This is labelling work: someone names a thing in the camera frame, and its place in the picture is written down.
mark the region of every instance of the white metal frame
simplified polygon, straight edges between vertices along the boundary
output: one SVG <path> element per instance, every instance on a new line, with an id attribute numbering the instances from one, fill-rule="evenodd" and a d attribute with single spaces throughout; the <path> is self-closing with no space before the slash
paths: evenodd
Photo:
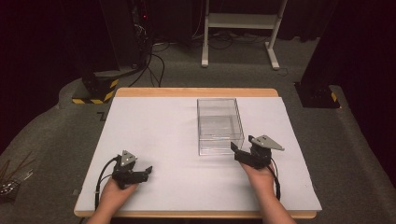
<path id="1" fill-rule="evenodd" d="M 279 11 L 276 15 L 258 15 L 258 14 L 229 14 L 229 13 L 210 13 L 209 0 L 206 0 L 205 7 L 205 33 L 204 44 L 202 50 L 202 67 L 209 66 L 209 47 L 208 33 L 209 27 L 222 28 L 245 28 L 245 29 L 268 29 L 273 30 L 270 42 L 265 42 L 265 49 L 271 61 L 273 69 L 279 69 L 274 53 L 274 44 L 276 35 L 282 22 L 283 12 L 288 0 L 282 0 Z"/>

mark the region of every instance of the hand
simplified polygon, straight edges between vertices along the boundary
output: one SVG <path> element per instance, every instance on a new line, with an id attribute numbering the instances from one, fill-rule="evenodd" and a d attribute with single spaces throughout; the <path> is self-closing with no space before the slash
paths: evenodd
<path id="1" fill-rule="evenodd" d="M 274 177 L 267 167 L 256 170 L 244 163 L 241 163 L 242 168 L 247 173 L 248 180 L 251 187 L 258 193 L 272 193 L 274 195 Z"/>
<path id="2" fill-rule="evenodd" d="M 134 193 L 136 188 L 137 184 L 133 184 L 126 189 L 120 189 L 117 181 L 110 177 L 100 196 L 99 207 L 105 207 L 108 212 L 116 213 Z"/>
<path id="3" fill-rule="evenodd" d="M 120 189 L 117 181 L 109 178 L 100 196 L 99 206 L 87 223 L 109 223 L 113 215 L 125 204 L 134 193 L 138 184 Z"/>
<path id="4" fill-rule="evenodd" d="M 267 167 L 256 170 L 240 163 L 259 200 L 263 223 L 295 224 L 288 211 L 274 194 L 274 177 Z"/>

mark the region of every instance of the clear acrylic box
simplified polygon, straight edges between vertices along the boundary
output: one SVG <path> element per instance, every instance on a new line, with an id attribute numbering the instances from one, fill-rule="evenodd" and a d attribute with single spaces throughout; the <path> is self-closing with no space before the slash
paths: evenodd
<path id="1" fill-rule="evenodd" d="M 244 133 L 235 98 L 197 100 L 199 155 L 233 154 L 231 142 L 241 148 Z"/>

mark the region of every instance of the white paper sheet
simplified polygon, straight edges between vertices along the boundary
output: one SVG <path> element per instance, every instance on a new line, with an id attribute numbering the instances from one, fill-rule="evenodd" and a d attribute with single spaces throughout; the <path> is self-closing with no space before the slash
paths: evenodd
<path id="1" fill-rule="evenodd" d="M 243 149 L 251 146 L 248 135 L 263 134 L 285 148 L 273 150 L 283 205 L 290 211 L 320 211 L 282 99 L 236 99 L 246 138 Z M 114 98 L 75 210 L 94 210 L 100 172 L 127 150 L 138 158 L 135 171 L 151 165 L 153 171 L 121 211 L 258 211 L 247 176 L 233 155 L 199 156 L 196 101 L 196 97 Z M 111 174 L 114 164 L 105 175 Z"/>

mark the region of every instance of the yellow black hazard tape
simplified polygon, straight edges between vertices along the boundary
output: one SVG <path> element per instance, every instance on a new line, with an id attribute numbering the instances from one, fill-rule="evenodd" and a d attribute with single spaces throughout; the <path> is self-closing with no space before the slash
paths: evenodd
<path id="1" fill-rule="evenodd" d="M 333 100 L 334 102 L 337 102 L 337 96 L 335 95 L 334 92 L 332 92 L 332 100 Z"/>
<path id="2" fill-rule="evenodd" d="M 84 96 L 84 97 L 77 97 L 73 96 L 72 101 L 74 104 L 77 105 L 85 105 L 85 104 L 106 104 L 110 101 L 111 97 L 114 95 L 114 91 L 116 89 L 117 83 L 119 82 L 118 79 L 111 81 L 103 92 L 101 92 L 101 97 L 91 97 L 91 96 Z"/>

